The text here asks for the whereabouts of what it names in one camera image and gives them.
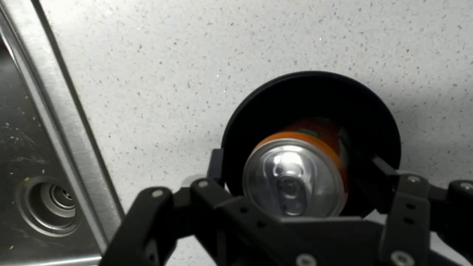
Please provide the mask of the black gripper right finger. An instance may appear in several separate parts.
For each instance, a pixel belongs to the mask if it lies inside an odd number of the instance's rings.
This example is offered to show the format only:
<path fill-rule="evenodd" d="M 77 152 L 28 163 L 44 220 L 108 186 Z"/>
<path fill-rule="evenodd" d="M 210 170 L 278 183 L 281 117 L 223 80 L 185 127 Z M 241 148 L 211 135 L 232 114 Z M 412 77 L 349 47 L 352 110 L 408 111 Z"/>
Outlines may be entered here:
<path fill-rule="evenodd" d="M 473 260 L 473 182 L 454 180 L 448 188 L 418 175 L 399 173 L 380 157 L 363 161 L 377 186 L 375 207 L 387 214 L 378 244 L 380 266 L 455 266 L 430 248 L 430 234 Z"/>

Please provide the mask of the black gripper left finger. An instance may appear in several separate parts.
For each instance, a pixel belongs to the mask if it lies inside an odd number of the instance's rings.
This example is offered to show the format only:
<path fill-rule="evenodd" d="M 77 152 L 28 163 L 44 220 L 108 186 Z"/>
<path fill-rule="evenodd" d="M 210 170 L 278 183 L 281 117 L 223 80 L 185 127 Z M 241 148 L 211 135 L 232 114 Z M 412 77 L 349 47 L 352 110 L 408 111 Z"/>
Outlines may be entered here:
<path fill-rule="evenodd" d="M 207 186 L 196 182 L 171 192 L 143 189 L 125 214 L 99 266 L 167 266 L 177 241 L 195 237 L 217 266 L 276 266 L 254 241 L 263 220 L 223 188 L 221 149 L 210 155 Z"/>

